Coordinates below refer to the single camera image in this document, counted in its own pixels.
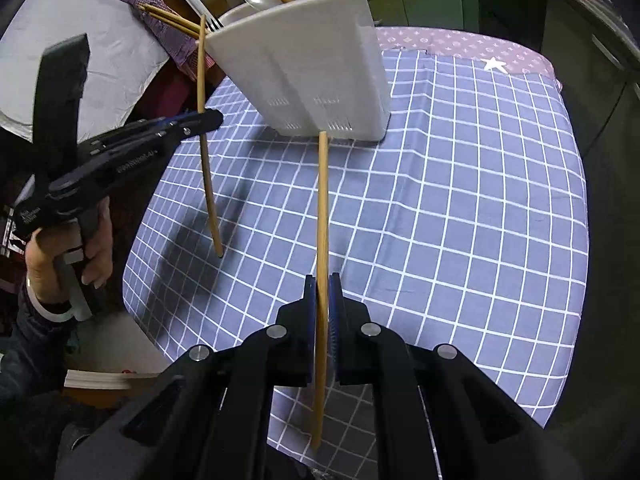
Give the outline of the person's left hand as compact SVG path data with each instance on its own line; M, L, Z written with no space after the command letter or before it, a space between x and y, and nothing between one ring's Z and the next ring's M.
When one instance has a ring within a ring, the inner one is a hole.
M65 268L74 273L72 259L79 255L82 273L79 281L94 289L101 288L113 272L113 231L110 199L99 204L99 223L88 242L83 242L76 221L32 234L26 246L27 281L30 290L43 307L54 313L70 300L70 285L64 280Z

